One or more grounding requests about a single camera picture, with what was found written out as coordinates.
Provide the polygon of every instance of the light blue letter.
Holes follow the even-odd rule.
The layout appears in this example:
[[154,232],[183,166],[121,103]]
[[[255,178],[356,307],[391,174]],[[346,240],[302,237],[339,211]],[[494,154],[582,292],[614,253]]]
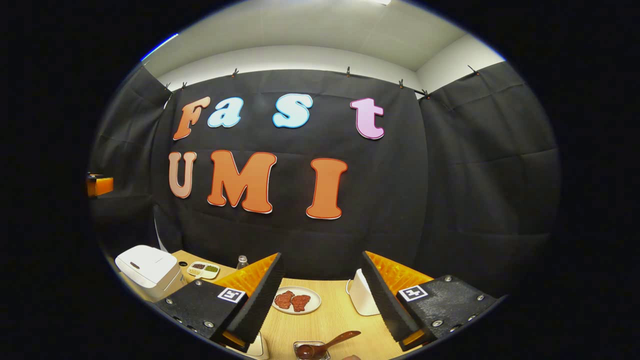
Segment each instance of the light blue letter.
[[216,111],[209,117],[207,122],[211,127],[232,127],[240,121],[240,110],[244,101],[239,97],[224,99],[216,105]]
[[276,101],[279,113],[273,114],[273,124],[276,127],[300,127],[309,119],[307,110],[314,104],[309,95],[287,94]]

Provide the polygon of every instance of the white plate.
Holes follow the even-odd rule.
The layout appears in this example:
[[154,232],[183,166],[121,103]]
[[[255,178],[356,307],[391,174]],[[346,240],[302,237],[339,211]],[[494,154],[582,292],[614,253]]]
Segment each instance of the white plate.
[[[304,311],[300,311],[299,313],[293,311],[293,305],[289,306],[288,309],[282,309],[280,306],[276,305],[276,297],[278,295],[282,294],[282,293],[286,293],[287,291],[291,291],[296,296],[298,296],[298,295],[309,295],[311,297],[309,302],[307,302],[307,305],[305,305],[305,310]],[[275,307],[276,309],[282,311],[283,313],[294,314],[294,315],[302,315],[302,314],[308,314],[308,313],[312,312],[313,310],[317,309],[320,306],[321,302],[322,302],[322,300],[320,299],[320,295],[318,295],[313,290],[310,290],[310,289],[307,289],[307,288],[301,288],[300,286],[283,286],[283,287],[279,288],[278,291],[276,292],[276,295],[273,297],[273,301],[272,301],[271,305],[273,307]]]

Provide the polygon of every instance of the orange letter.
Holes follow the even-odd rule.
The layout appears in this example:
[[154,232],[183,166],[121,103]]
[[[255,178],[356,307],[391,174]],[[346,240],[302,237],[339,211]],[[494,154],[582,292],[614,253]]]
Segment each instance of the orange letter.
[[316,190],[314,202],[307,208],[307,216],[327,220],[339,218],[342,210],[338,208],[338,185],[347,164],[336,159],[314,159],[311,167],[316,171]]
[[184,153],[184,185],[178,185],[178,161],[182,156],[179,152],[169,154],[169,187],[177,197],[186,198],[191,193],[191,173],[193,162],[196,160],[195,152]]
[[189,123],[195,124],[198,122],[200,112],[202,108],[209,106],[210,98],[203,97],[200,100],[194,101],[191,104],[187,104],[182,108],[182,118],[180,118],[180,124],[178,124],[178,130],[173,134],[174,140],[180,140],[191,134]]
[[213,160],[213,180],[211,195],[207,201],[211,205],[224,206],[227,199],[222,195],[225,187],[231,206],[236,207],[244,189],[246,197],[243,209],[254,213],[268,214],[273,209],[269,203],[269,173],[276,163],[276,156],[268,152],[256,152],[238,173],[234,155],[230,151],[218,150],[211,153]]

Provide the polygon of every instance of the white ceiling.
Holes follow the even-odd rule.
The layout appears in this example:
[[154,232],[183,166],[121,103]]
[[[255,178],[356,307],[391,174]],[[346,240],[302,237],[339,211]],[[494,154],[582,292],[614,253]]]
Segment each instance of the white ceiling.
[[465,34],[400,0],[245,0],[185,29],[144,61],[155,77],[250,47],[307,45],[373,56],[416,71]]

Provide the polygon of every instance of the wooden table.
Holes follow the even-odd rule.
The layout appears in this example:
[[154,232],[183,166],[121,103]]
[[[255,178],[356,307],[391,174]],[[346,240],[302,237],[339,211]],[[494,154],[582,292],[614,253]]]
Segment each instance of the wooden table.
[[[216,264],[183,250],[174,252],[173,255],[178,261],[185,261],[189,265],[194,261]],[[201,280],[214,282],[235,272],[234,268],[217,265],[220,266],[220,273],[215,279]],[[182,273],[187,282],[194,281],[195,278],[186,272],[187,267],[181,267]],[[322,341],[326,343],[337,335],[350,330],[362,333],[353,339],[331,347],[329,353],[332,360],[342,360],[351,355],[356,355],[362,360],[392,359],[407,353],[403,352],[393,340],[381,315],[362,316],[358,314],[349,295],[345,292],[346,285],[347,280],[282,279],[280,287],[301,286],[311,289],[320,295],[322,303],[317,310],[303,315],[283,313],[271,306],[260,329],[262,337],[266,339],[270,359],[296,360],[293,353],[295,341]]]

